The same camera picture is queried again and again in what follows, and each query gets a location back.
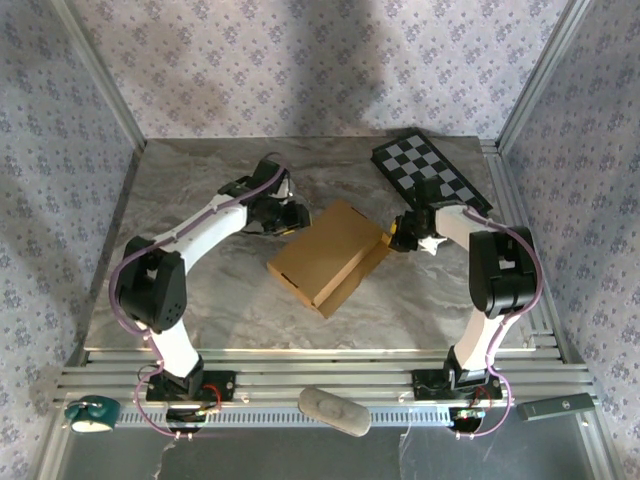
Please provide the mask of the brown cardboard box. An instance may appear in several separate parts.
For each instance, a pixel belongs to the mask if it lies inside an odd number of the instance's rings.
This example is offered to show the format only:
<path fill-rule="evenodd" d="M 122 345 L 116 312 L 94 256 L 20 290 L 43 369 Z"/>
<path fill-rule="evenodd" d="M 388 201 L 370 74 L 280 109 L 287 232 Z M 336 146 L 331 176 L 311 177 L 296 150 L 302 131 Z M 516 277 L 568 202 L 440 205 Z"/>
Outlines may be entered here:
<path fill-rule="evenodd" d="M 389 253 L 389 235 L 344 200 L 333 202 L 268 263 L 306 307 L 328 318 Z"/>

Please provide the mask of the grey oval pad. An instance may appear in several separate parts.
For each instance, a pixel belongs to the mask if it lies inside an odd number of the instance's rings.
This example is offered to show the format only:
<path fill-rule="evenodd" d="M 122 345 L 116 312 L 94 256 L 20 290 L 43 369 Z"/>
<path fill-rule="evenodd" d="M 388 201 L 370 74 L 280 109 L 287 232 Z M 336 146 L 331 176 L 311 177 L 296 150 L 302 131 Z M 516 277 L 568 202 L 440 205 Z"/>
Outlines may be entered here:
<path fill-rule="evenodd" d="M 365 406 L 315 387 L 301 391 L 298 409 L 307 417 L 352 437 L 363 437 L 371 428 L 371 413 Z"/>

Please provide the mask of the dark grey rectangular device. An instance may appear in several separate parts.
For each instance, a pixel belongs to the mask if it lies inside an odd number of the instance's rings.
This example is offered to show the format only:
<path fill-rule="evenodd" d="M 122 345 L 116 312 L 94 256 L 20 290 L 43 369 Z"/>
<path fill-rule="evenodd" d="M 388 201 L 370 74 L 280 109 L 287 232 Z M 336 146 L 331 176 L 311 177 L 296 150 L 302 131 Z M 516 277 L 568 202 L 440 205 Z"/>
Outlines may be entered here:
<path fill-rule="evenodd" d="M 579 393 L 520 403 L 516 410 L 523 421 L 536 421 L 591 412 L 595 403 L 588 393 Z"/>

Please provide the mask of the aluminium frame post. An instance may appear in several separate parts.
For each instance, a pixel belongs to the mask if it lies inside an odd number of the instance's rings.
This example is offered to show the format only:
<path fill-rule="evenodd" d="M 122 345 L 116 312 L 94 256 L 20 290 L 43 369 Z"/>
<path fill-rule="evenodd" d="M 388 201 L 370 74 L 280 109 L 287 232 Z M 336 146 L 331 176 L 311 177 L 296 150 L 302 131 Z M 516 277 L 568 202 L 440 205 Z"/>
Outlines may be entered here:
<path fill-rule="evenodd" d="M 592 2 L 593 0 L 567 0 L 513 110 L 495 141 L 499 154 L 507 154 L 511 150 L 571 46 Z"/>
<path fill-rule="evenodd" d="M 66 30 L 70 42 L 89 72 L 94 84 L 115 116 L 134 151 L 141 155 L 147 139 L 122 96 L 107 63 L 95 45 L 72 0 L 48 0 Z"/>

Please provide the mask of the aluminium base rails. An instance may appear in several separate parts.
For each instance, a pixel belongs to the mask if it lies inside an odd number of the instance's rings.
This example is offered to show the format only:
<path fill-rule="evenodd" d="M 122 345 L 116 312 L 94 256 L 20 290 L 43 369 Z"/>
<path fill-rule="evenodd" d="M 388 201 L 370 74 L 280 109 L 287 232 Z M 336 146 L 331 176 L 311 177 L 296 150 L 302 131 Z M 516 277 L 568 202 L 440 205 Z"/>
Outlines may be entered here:
<path fill-rule="evenodd" d="M 202 357 L 208 370 L 235 372 L 235 403 L 275 405 L 293 402 L 308 385 L 367 403 L 402 402 L 412 391 L 412 371 L 439 369 L 444 355 L 442 350 L 236 349 L 205 351 Z M 84 365 L 63 370 L 54 397 L 94 393 L 128 399 L 150 361 L 148 351 L 93 351 Z M 596 393 L 588 368 L 563 362 L 554 347 L 503 350 L 496 367 L 518 400 Z"/>

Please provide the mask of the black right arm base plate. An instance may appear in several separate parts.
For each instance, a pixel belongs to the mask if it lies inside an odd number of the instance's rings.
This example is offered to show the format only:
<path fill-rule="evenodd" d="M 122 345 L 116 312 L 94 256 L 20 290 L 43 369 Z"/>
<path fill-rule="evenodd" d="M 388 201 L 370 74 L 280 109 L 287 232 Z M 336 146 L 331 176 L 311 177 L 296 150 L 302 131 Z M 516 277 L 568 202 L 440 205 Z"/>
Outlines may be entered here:
<path fill-rule="evenodd" d="M 495 375 L 465 382 L 456 382 L 452 372 L 439 369 L 411 371 L 414 399 L 427 400 L 501 400 L 501 383 Z"/>

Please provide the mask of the black and grey checkerboard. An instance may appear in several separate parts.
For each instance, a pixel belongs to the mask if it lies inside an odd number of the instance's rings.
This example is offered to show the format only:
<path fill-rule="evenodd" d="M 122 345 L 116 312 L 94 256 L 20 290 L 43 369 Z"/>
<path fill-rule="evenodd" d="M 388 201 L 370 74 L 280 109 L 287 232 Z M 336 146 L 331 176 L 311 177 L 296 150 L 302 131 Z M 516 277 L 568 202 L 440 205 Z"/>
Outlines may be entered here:
<path fill-rule="evenodd" d="M 418 207 L 416 187 L 426 180 L 435 186 L 437 198 L 455 200 L 487 215 L 493 205 L 419 130 L 410 130 L 375 147 L 371 162 L 412 208 Z"/>

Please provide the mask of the small circuit board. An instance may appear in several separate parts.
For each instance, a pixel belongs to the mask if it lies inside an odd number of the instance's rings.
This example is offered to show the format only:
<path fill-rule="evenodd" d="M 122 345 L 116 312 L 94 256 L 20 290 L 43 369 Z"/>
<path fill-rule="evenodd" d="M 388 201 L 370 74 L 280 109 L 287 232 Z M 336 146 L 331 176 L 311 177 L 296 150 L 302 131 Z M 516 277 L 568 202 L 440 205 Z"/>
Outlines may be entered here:
<path fill-rule="evenodd" d="M 165 415 L 165 422 L 173 433 L 197 433 L 204 425 L 220 412 L 219 408 L 169 408 Z"/>
<path fill-rule="evenodd" d="M 450 417 L 453 430 L 474 433 L 482 426 L 486 411 L 483 408 L 452 408 Z"/>

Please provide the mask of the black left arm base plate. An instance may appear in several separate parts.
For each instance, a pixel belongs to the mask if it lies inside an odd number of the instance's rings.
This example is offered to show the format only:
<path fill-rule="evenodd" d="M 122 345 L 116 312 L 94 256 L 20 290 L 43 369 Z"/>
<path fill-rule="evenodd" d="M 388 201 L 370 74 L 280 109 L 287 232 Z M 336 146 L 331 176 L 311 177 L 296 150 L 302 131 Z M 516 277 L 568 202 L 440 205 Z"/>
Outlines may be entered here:
<path fill-rule="evenodd" d="M 149 402 L 199 402 L 220 399 L 228 402 L 235 392 L 236 373 L 228 370 L 203 370 L 193 378 L 173 378 L 168 373 L 153 375 L 147 383 L 145 400 Z"/>

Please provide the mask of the teal and white tape roll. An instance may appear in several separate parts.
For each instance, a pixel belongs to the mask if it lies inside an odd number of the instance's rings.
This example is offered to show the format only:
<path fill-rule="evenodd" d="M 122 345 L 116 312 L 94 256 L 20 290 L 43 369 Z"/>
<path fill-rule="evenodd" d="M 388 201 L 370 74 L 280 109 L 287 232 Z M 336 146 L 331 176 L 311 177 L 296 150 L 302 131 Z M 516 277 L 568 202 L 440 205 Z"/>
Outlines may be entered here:
<path fill-rule="evenodd" d="M 75 433 L 105 433 L 114 430 L 120 409 L 120 403 L 114 399 L 87 395 L 70 401 L 64 409 L 64 415 Z"/>

